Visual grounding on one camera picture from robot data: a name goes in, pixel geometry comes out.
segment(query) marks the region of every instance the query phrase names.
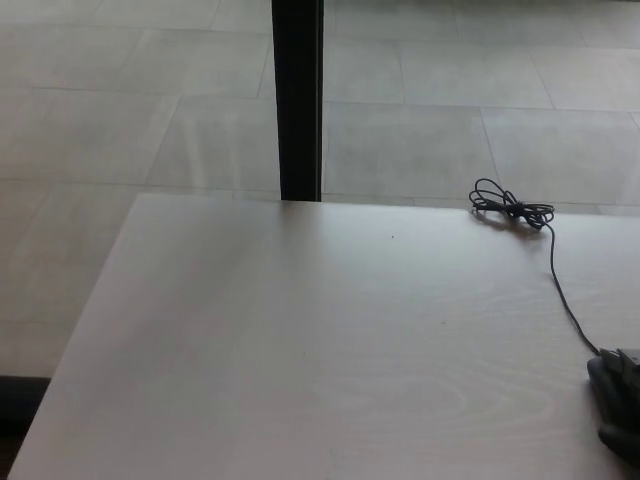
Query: tile grout line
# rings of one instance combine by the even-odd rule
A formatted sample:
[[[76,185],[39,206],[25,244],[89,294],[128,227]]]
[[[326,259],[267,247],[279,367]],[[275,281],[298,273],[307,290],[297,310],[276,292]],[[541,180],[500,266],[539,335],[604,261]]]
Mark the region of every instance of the tile grout line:
[[[110,85],[111,88],[110,88],[110,90],[107,90],[107,91],[116,91],[116,85],[118,84],[118,81],[122,77],[122,73],[124,72],[124,69],[129,64],[129,61],[131,60],[131,57],[133,57],[133,54],[138,50],[138,47],[142,43],[142,39],[144,38],[144,36],[146,34],[147,34],[146,30],[142,30],[140,32],[140,36],[138,37],[138,40],[136,41],[135,45],[133,46],[133,48],[129,52],[129,55],[127,55],[126,60],[122,63],[122,66],[118,69],[118,72],[113,76],[113,82],[111,82],[111,85]]]
[[[553,103],[553,99],[551,98],[551,95],[549,94],[549,89],[547,88],[547,84],[544,83],[544,79],[542,78],[542,74],[540,73],[540,69],[538,68],[538,64],[537,64],[533,54],[531,53],[531,48],[532,47],[527,48],[527,55],[529,56],[529,60],[531,60],[533,68],[535,68],[535,70],[536,70],[536,75],[538,75],[538,78],[540,79],[540,83],[542,84],[542,88],[544,88],[544,93],[547,94],[547,98],[549,99],[549,103],[551,103],[551,109],[552,110],[557,110],[556,105],[555,105],[555,103]]]
[[[158,144],[158,149],[156,150],[155,155],[153,156],[153,162],[151,162],[151,165],[149,166],[149,170],[147,170],[147,173],[144,176],[144,180],[143,180],[143,185],[147,185],[147,182],[149,181],[149,177],[151,176],[151,172],[153,171],[153,167],[156,166],[156,162],[158,161],[158,156],[160,155],[160,151],[162,150],[162,147],[164,146],[164,141],[165,138],[167,137],[167,133],[169,132],[169,129],[171,128],[171,124],[173,123],[173,117],[176,114],[176,112],[178,111],[178,106],[180,105],[180,103],[182,102],[182,95],[178,96],[178,100],[176,100],[176,104],[173,106],[173,111],[171,112],[171,115],[169,115],[169,121],[167,122],[167,128],[165,128],[164,132],[162,133],[162,140],[160,140],[160,143]]]
[[[220,10],[220,4],[222,3],[222,0],[218,0],[218,4],[216,5],[216,8],[213,10],[213,15],[211,16],[211,22],[209,23],[209,28],[207,30],[209,30],[210,32],[213,32],[213,24],[216,22],[216,15],[218,15],[218,10]]]
[[[400,42],[394,42],[396,51],[398,52],[398,63],[400,64],[400,86],[402,87],[402,105],[407,104],[407,97],[405,94],[405,84],[404,84],[404,71],[402,67],[402,45]]]
[[[31,184],[41,184],[46,188],[52,188],[54,186],[72,186],[72,185],[85,185],[92,187],[125,187],[125,188],[133,188],[133,189],[144,189],[144,188],[166,188],[166,189],[174,189],[177,191],[184,190],[194,190],[194,191],[203,191],[203,192],[260,192],[260,193],[273,193],[275,190],[256,190],[256,189],[242,189],[242,190],[234,190],[231,188],[208,188],[208,187],[189,187],[189,186],[176,186],[176,185],[163,185],[163,184],[145,184],[145,183],[114,183],[114,182],[98,182],[91,180],[46,180],[40,178],[0,178],[0,185],[3,183],[11,183],[11,182],[21,182],[21,183],[31,183]]]
[[[502,186],[502,181],[500,180],[500,174],[498,173],[498,164],[496,163],[496,158],[493,155],[493,148],[491,148],[491,141],[489,140],[489,133],[487,132],[487,125],[484,122],[484,112],[482,108],[478,109],[480,112],[480,121],[482,122],[482,130],[484,130],[484,138],[487,141],[487,147],[489,147],[489,155],[491,155],[491,161],[493,162],[493,169],[496,172],[496,180],[498,184]]]
[[[269,50],[271,50],[272,46],[275,49],[275,46],[273,45],[273,38],[269,40],[269,44],[267,45],[267,55],[265,56],[264,62],[262,63],[262,73],[260,74],[260,81],[258,82],[258,91],[256,92],[255,98],[260,98],[260,89],[262,88],[262,81],[264,80],[264,72],[267,71],[267,63],[269,62]]]
[[[7,257],[6,266],[9,266],[11,264],[13,257],[16,255],[16,252],[20,247],[20,244],[24,241],[29,231],[33,228],[33,223],[35,222],[35,219],[40,213],[40,211],[42,210],[42,208],[44,207],[44,204],[46,203],[47,199],[51,195],[51,191],[53,190],[53,187],[54,185],[51,185],[51,184],[46,185],[45,194],[42,196],[42,199],[38,203],[38,207],[34,210],[33,215],[31,215],[31,218],[29,218],[29,222],[27,222],[26,228],[22,232],[22,235],[20,235],[20,238],[18,239],[18,241],[16,241],[16,244],[11,249],[11,254]]]

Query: black pole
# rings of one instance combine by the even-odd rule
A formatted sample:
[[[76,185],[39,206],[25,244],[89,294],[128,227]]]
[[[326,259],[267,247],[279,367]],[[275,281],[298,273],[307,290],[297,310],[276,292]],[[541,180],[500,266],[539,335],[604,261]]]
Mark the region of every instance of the black pole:
[[[272,0],[282,200],[319,202],[324,0]]]

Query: tiled floor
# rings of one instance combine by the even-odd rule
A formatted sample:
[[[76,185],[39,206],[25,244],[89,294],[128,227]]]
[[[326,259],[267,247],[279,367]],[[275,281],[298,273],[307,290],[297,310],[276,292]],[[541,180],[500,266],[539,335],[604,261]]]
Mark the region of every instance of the tiled floor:
[[[325,3],[326,201],[489,176],[640,215],[640,3]],[[137,193],[278,198],[270,32],[268,0],[0,0],[0,374],[53,372]]]

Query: white table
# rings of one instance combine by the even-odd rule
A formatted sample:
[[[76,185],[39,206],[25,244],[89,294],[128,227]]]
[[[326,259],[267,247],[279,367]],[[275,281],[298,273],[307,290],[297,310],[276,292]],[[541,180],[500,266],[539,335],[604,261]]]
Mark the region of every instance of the white table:
[[[640,222],[554,226],[588,335],[640,346]],[[142,195],[9,478],[635,478],[597,439],[542,237]]]

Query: black cable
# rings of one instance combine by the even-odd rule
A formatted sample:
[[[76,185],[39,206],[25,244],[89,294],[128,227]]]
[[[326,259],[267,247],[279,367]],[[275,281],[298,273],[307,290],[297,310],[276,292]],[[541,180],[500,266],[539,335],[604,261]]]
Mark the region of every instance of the black cable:
[[[495,190],[487,190],[486,188],[480,188],[481,182],[488,182]],[[578,322],[578,319],[571,311],[569,303],[564,296],[558,276],[556,275],[556,268],[553,260],[555,247],[556,247],[556,232],[551,228],[549,223],[553,220],[554,207],[553,205],[547,205],[545,203],[524,203],[519,201],[513,193],[509,190],[503,189],[500,185],[489,178],[479,179],[474,189],[469,193],[469,200],[473,204],[473,208],[477,211],[490,211],[500,212],[511,219],[517,219],[522,217],[532,228],[535,230],[541,230],[543,227],[547,227],[551,231],[551,251],[549,255],[549,263],[551,265],[551,275],[553,276],[553,282],[556,285],[560,300],[564,306],[567,315],[573,321],[573,324],[578,331],[578,335],[585,343],[589,350],[595,355],[600,355],[600,350],[591,343],[587,336],[582,331],[582,327]]]

